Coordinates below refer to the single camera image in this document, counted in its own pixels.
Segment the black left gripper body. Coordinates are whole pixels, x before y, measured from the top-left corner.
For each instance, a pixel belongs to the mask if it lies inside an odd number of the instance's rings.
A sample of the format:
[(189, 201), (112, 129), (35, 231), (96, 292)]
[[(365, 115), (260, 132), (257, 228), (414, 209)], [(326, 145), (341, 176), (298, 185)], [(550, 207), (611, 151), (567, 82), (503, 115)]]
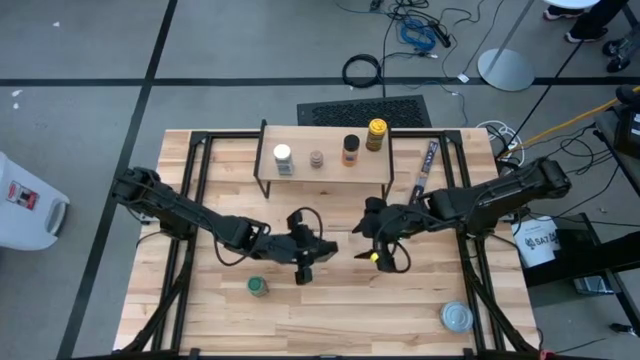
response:
[(310, 266), (326, 262), (338, 252), (338, 245), (313, 235), (292, 233), (262, 236), (259, 238), (259, 259), (278, 264)]

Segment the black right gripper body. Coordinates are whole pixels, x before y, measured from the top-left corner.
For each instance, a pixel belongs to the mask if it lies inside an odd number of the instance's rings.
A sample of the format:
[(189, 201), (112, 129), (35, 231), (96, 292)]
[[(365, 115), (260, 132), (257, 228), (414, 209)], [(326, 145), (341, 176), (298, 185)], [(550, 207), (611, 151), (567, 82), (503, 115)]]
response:
[(380, 252), (389, 242), (397, 240), (401, 235), (413, 233), (417, 228), (418, 216), (407, 207), (384, 207), (366, 209), (352, 232), (370, 239), (372, 252)]

